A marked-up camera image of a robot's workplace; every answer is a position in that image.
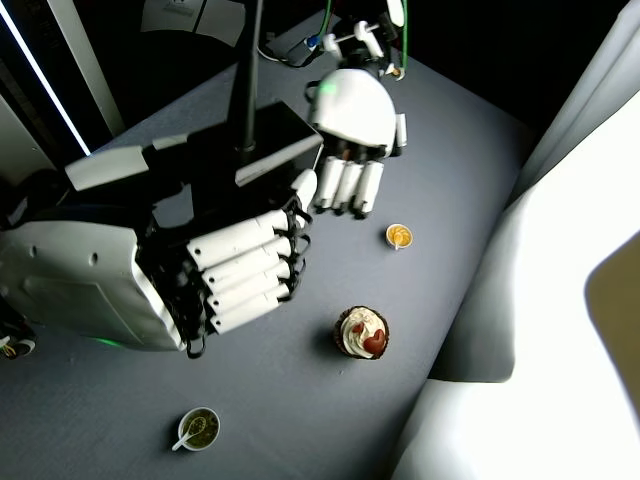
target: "gray table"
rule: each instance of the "gray table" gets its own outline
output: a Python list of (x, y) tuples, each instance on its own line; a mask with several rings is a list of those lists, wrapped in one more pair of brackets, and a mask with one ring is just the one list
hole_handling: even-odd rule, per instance
[[(260, 64), (260, 104), (306, 115), (303, 86), (333, 67)], [(200, 129), (225, 117), (225, 71), (111, 146)], [(510, 192), (530, 133), (411, 61), (386, 82), (407, 114), (409, 146), (388, 161), (364, 222), (319, 216), (297, 298), (211, 337), (197, 361), (141, 353), (39, 329), (36, 352), (0, 363), (0, 478), (154, 480), (370, 479), (378, 475), (423, 385)], [(389, 249), (403, 222), (414, 245)], [(389, 320), (378, 361), (342, 356), (329, 340), (339, 313), (370, 305)], [(207, 405), (221, 434), (205, 453), (171, 453), (176, 422)]]

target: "red heart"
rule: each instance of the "red heart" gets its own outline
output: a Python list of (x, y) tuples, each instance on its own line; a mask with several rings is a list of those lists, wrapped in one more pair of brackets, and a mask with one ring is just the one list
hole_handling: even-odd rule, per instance
[(367, 352), (373, 355), (380, 355), (384, 350), (386, 342), (387, 339), (384, 336), (384, 331), (382, 329), (378, 329), (373, 337), (369, 337), (364, 341), (363, 346)]

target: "cupcake wrapper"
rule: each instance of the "cupcake wrapper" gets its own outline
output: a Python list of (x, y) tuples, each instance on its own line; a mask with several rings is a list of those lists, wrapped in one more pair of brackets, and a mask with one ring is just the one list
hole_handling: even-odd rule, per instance
[[(360, 357), (358, 355), (352, 355), (344, 347), (344, 343), (342, 342), (342, 323), (346, 320), (346, 318), (349, 316), (349, 314), (354, 308), (366, 308), (367, 310), (371, 310), (380, 318), (380, 320), (382, 320), (382, 323), (384, 323), (384, 328), (387, 332), (387, 335), (386, 335), (387, 341), (380, 355), (374, 355), (371, 358)], [(347, 355), (348, 357), (356, 358), (358, 360), (378, 360), (380, 357), (382, 357), (382, 355), (384, 355), (384, 352), (387, 350), (387, 346), (389, 346), (389, 325), (387, 324), (387, 320), (377, 310), (374, 310), (373, 308), (370, 308), (370, 307), (365, 307), (364, 305), (357, 305), (355, 307), (351, 307), (349, 310), (345, 310), (344, 312), (342, 312), (342, 314), (340, 315), (340, 318), (338, 319), (335, 326), (333, 327), (333, 341), (338, 346), (340, 351), (345, 355)]]

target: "black pole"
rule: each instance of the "black pole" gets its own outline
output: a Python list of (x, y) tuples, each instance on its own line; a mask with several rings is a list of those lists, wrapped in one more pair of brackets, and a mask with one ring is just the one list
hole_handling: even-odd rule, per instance
[(258, 88), (258, 38), (263, 0), (248, 0), (245, 4), (245, 26), (242, 31), (240, 59), (233, 82), (228, 124), (233, 146), (244, 157), (255, 148), (256, 95)]

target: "light strip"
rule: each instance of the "light strip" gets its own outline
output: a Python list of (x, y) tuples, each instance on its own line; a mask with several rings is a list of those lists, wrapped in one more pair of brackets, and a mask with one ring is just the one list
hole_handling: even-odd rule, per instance
[(29, 65), (31, 65), (31, 68), (33, 69), (33, 71), (35, 72), (36, 76), (38, 77), (38, 80), (40, 80), (40, 83), (42, 84), (44, 89), (49, 94), (49, 97), (53, 101), (53, 104), (58, 109), (58, 112), (60, 113), (60, 116), (64, 120), (64, 123), (67, 124), (67, 127), (69, 128), (69, 130), (71, 131), (71, 133), (75, 137), (76, 141), (78, 142), (78, 145), (80, 145), (80, 148), (82, 148), (82, 151), (84, 152), (84, 154), (85, 155), (89, 155), (91, 152), (87, 148), (87, 145), (84, 143), (84, 140), (82, 140), (82, 137), (80, 136), (80, 133), (78, 133), (78, 130), (76, 129), (76, 127), (73, 124), (73, 122), (71, 121), (71, 118), (69, 118), (69, 115), (67, 115), (67, 112), (65, 111), (64, 107), (62, 106), (62, 103), (60, 103), (60, 100), (58, 99), (58, 96), (53, 91), (53, 88), (51, 88), (51, 85), (49, 84), (49, 81), (47, 80), (47, 77), (44, 76), (44, 73), (40, 69), (40, 66), (38, 65), (38, 62), (36, 62), (36, 59), (31, 54), (31, 50), (29, 50), (29, 47), (27, 47), (27, 44), (25, 43), (24, 39), (22, 38), (22, 35), (20, 35), (20, 32), (18, 31), (18, 28), (16, 27), (16, 24), (13, 23), (13, 20), (9, 16), (9, 12), (5, 8), (5, 6), (4, 6), (4, 4), (2, 3), (1, 0), (0, 0), (0, 15), (2, 16), (2, 18), (6, 22), (7, 26), (9, 27), (9, 30), (13, 34), (13, 38), (15, 38), (16, 42), (18, 42), (18, 45), (20, 46), (20, 49), (22, 50), (22, 53), (27, 58), (27, 60), (29, 62)]

